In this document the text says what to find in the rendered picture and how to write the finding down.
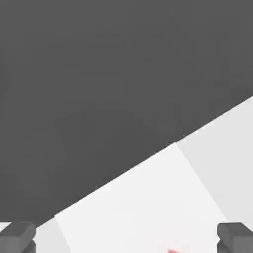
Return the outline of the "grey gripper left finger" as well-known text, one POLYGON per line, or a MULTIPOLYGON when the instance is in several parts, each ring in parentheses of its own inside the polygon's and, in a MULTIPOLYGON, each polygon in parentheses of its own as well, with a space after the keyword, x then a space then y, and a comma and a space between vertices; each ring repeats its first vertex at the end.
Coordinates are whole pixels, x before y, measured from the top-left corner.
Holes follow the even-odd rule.
POLYGON ((13 222, 0 232, 0 253, 36 253, 37 228, 31 222, 13 222))

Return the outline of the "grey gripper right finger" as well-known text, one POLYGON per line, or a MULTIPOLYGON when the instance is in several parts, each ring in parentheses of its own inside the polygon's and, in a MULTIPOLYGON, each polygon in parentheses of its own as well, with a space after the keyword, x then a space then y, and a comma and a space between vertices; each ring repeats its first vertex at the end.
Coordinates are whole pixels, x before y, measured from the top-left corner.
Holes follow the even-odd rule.
POLYGON ((243 223, 219 223, 217 235, 217 253, 253 253, 253 231, 243 223))

